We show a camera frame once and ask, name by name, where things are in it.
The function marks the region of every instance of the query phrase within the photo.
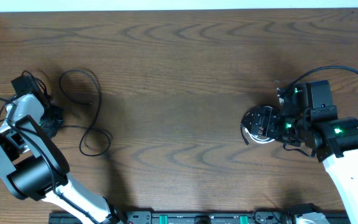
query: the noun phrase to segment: table surface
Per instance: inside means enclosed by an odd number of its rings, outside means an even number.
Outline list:
[[[89,125],[96,90],[72,68],[97,75],[97,126],[109,152],[85,157],[83,134],[53,138],[71,173],[123,209],[244,211],[312,202],[343,210],[322,164],[273,142],[246,147],[242,115],[277,105],[276,88],[324,65],[358,68],[358,9],[0,13],[0,96],[21,71],[41,78],[65,109],[65,124]],[[358,118],[358,77],[324,71],[339,117]],[[96,153],[107,140],[87,138]],[[60,208],[14,198],[0,180],[0,223],[46,223]]]

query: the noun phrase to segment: green light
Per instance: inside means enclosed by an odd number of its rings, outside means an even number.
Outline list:
[[[335,128],[334,131],[335,131],[335,134],[339,134],[342,132],[342,130],[340,130],[339,128]]]

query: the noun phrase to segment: wood grain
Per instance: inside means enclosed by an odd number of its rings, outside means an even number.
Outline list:
[[[94,106],[67,101],[59,75],[97,74],[98,126],[112,132],[108,155],[78,152],[80,130],[53,139],[73,175],[124,209],[253,210],[313,202],[343,210],[322,164],[279,143],[245,147],[251,106],[277,104],[275,89],[323,65],[358,68],[358,9],[0,13],[0,96],[24,69],[64,107],[66,124],[87,125]],[[328,79],[340,117],[358,118],[358,77]],[[70,74],[73,97],[96,100],[91,82]],[[102,150],[106,140],[91,135]],[[46,223],[54,205],[11,196],[0,181],[0,223]]]

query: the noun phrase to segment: white wall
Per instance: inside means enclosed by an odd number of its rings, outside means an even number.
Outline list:
[[[358,0],[0,0],[0,12],[358,7]]]

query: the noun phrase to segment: white background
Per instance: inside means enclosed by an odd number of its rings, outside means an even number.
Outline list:
[[[358,0],[0,0],[0,12],[358,7]]]

